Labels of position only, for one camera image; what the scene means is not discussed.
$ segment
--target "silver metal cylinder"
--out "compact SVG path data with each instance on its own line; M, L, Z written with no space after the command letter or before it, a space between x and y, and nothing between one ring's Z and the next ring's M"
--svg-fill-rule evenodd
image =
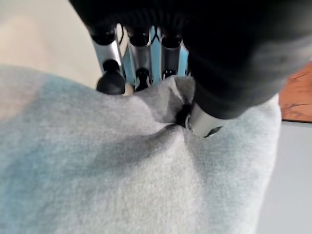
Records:
M160 74L161 79L165 79L169 75L176 75L178 72L181 43L175 48L165 47L162 43L160 47Z
M100 64L102 73L104 74L103 63L108 60L115 60L119 65L120 72L125 77L124 68L122 66L122 56L121 56L116 32L115 32L115 40L108 45L99 45L93 40L92 40L92 43L96 51L97 59Z
M145 46L134 46L130 41L128 46L133 77L136 79L136 71L138 69L146 69L149 73L148 85L151 85L153 83L151 35L149 35L149 41Z
M191 113L185 120L185 126L197 136L210 137L229 121L207 114L197 103L194 103Z

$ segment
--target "white wall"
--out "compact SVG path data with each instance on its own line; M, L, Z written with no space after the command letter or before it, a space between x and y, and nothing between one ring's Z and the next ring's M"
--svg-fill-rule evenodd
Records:
M312 124L282 123L257 234L312 234Z
M127 35L124 39L122 54ZM0 63L45 71L92 88L101 76L89 33L68 0L0 0Z

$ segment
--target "gray fabric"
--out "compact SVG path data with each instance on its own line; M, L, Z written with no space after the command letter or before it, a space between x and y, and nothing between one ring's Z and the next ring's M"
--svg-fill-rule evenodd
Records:
M0 233L254 233L277 98L203 139L173 124L193 91L169 78L113 97L1 66Z

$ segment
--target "black knob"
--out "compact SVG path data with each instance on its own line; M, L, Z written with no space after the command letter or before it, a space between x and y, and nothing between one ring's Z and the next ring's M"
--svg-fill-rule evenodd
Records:
M125 78L118 71L107 71L97 82L97 90L104 94L121 95L125 93Z

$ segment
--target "black rubber cover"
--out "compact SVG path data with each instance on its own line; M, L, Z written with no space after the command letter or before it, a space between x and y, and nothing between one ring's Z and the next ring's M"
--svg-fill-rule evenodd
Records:
M97 90L104 94L121 95L125 93L126 81L117 71L106 72L97 82Z
M231 119L279 92L312 58L310 0L71 0L92 36L109 25L182 33L195 102Z

